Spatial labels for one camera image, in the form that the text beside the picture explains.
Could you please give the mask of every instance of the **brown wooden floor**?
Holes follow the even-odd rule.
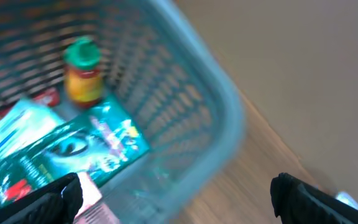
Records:
[[[294,153],[252,104],[248,130],[238,156],[197,196],[173,223],[281,223],[270,202],[270,181],[281,172],[316,184]]]

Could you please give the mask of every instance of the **white wall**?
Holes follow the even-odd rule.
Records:
[[[312,175],[358,201],[358,0],[176,2]]]

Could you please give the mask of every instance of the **orange bottle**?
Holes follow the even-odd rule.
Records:
[[[67,69],[65,89],[70,99],[82,108],[95,105],[102,97],[103,79],[98,46],[87,37],[80,37],[65,52]]]

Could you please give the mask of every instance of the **green snack package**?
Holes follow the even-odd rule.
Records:
[[[113,96],[0,160],[0,208],[70,172],[100,187],[149,150]]]

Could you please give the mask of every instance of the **blue plastic basket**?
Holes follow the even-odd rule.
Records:
[[[0,110],[61,83],[62,51],[82,35],[152,146],[104,201],[123,223],[164,222],[235,154],[236,88],[171,1],[0,0]]]

